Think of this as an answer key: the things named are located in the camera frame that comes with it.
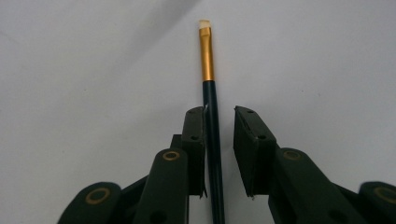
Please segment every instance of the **brush bristles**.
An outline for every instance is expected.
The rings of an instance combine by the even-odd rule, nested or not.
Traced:
[[[201,20],[199,21],[199,28],[203,29],[209,27],[210,28],[210,21]]]

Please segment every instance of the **gold ferrule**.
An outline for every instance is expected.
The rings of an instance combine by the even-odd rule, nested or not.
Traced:
[[[212,34],[210,27],[199,30],[203,81],[215,80],[213,72]]]

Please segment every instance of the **clamp jaw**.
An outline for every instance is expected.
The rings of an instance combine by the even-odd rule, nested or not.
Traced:
[[[121,189],[96,183],[59,223],[188,223],[189,196],[205,192],[203,108],[186,113],[182,134],[160,151],[148,176]],[[276,223],[396,223],[396,188],[366,182],[354,193],[332,183],[300,150],[281,148],[248,108],[235,108],[233,148],[248,197],[269,195]]]

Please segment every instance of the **brush tip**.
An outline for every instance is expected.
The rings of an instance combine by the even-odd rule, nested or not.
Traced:
[[[203,29],[209,27],[210,28],[210,21],[206,21],[206,20],[200,20],[199,21],[199,28]]]

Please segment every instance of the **white surface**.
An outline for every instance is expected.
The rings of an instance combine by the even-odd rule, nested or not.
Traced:
[[[396,185],[396,2],[0,2],[0,223],[55,223],[98,181],[123,188],[202,103],[198,20],[212,23],[227,223],[272,223],[245,195],[233,108],[331,181]],[[211,223],[191,198],[190,223]]]

